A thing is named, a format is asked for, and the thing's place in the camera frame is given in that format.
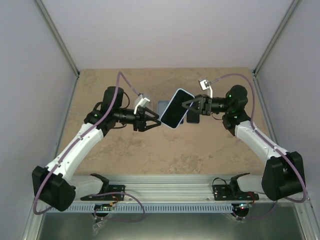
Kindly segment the light blue phone case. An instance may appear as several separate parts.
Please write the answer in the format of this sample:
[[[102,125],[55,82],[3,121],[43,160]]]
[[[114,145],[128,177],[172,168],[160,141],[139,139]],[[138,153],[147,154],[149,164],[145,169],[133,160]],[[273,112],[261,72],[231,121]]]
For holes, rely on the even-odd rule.
[[[164,111],[166,110],[169,102],[170,102],[169,100],[159,100],[157,102],[156,113],[159,115],[159,119],[161,118],[161,116],[163,115]]]

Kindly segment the beige phone case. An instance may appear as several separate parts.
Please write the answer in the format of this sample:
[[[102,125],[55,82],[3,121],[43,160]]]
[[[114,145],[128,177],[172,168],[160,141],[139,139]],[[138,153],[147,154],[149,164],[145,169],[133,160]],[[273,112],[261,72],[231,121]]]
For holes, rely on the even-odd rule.
[[[153,111],[154,110],[154,105],[153,105],[152,97],[147,93],[144,93],[143,97],[146,99],[146,103],[144,104],[144,107],[150,109],[151,111]]]

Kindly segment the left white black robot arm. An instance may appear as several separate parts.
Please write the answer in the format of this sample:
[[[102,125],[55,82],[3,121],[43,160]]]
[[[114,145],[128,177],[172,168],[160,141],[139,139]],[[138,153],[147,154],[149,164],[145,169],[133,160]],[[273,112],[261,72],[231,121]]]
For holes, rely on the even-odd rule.
[[[91,149],[116,124],[132,125],[133,130],[145,132],[161,125],[159,115],[149,109],[150,99],[139,94],[134,107],[123,107],[126,95],[120,87],[110,86],[87,114],[80,130],[67,147],[46,167],[37,166],[32,172],[34,203],[43,201],[50,207],[65,211],[74,200],[94,196],[99,200],[108,197],[109,180],[97,173],[75,176],[74,173]]]

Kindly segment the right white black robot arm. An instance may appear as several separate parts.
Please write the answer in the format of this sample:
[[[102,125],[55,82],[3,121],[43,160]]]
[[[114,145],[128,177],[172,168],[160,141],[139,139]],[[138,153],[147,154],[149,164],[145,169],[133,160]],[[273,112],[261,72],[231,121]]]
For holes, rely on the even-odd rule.
[[[245,111],[248,92],[241,85],[234,85],[225,97],[197,95],[184,101],[182,107],[196,114],[209,116],[223,113],[222,123],[233,136],[243,141],[264,163],[262,175],[242,173],[230,180],[229,193],[236,200],[248,192],[266,195],[270,200],[291,199],[302,193],[301,201],[307,198],[302,156],[278,146],[253,122]]]

